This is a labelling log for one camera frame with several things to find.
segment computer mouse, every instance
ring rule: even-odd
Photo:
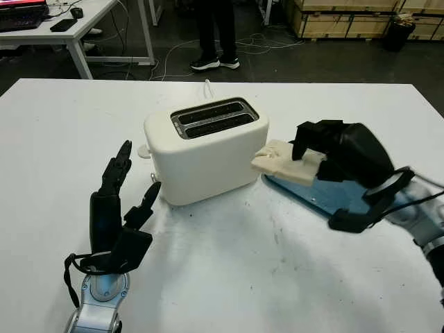
[[[71,15],[74,19],[81,19],[83,17],[83,9],[82,8],[72,8]]]

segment white table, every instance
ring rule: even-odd
[[[80,39],[117,4],[117,0],[82,0],[76,4],[76,7],[83,9],[84,17],[65,32],[53,33],[49,29],[62,19],[71,19],[72,15],[69,11],[59,17],[42,22],[36,29],[0,33],[0,43],[18,45],[66,44],[81,78],[92,79],[87,62],[137,62],[140,65],[154,65],[155,60],[146,20],[144,0],[137,0],[137,3],[148,57],[86,57]],[[56,15],[60,12],[60,9],[56,6],[49,8],[50,15]]]
[[[203,83],[21,79],[0,98],[0,318],[4,332],[61,332],[73,305],[63,259],[89,251],[89,196],[133,141],[123,213],[150,185],[137,156],[154,111],[208,102]],[[288,140],[306,120],[365,123],[395,165],[444,181],[444,121],[411,85],[212,83]],[[262,179],[186,207],[158,200],[154,237],[119,313],[124,332],[440,332],[441,288],[405,231],[363,234]],[[79,290],[82,275],[71,270]]]

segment keyboard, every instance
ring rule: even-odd
[[[0,11],[0,32],[35,29],[47,13],[45,8]]]

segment blue cutting board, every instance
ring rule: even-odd
[[[356,182],[327,182],[315,179],[313,186],[307,187],[279,179],[274,176],[264,177],[270,182],[288,191],[301,203],[331,216],[339,208],[353,213],[366,213],[369,206],[362,200],[366,189]]]

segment wooden crate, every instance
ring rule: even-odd
[[[315,15],[296,11],[294,31],[300,38],[345,38],[351,15]]]
[[[355,15],[347,38],[381,38],[388,28],[391,16]]]
[[[444,41],[444,19],[441,19],[440,26],[436,29],[432,40],[441,40]]]
[[[295,0],[301,11],[373,11],[391,12],[403,0]]]
[[[400,12],[444,14],[444,0],[404,0]]]
[[[410,34],[410,40],[431,40],[442,21],[440,17],[414,17],[415,30]]]

